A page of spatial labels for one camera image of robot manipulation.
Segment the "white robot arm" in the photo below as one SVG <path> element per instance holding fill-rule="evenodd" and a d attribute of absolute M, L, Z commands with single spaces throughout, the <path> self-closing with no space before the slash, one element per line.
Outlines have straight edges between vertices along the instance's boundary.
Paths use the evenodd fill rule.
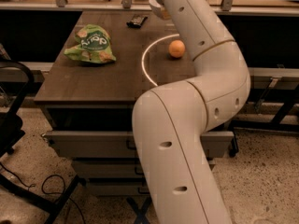
<path fill-rule="evenodd" d="M 137 154 L 160 224 L 232 224 L 200 136 L 231 119 L 250 75 L 232 35 L 206 0 L 154 0 L 171 16 L 195 76 L 143 93 L 133 111 Z"/>

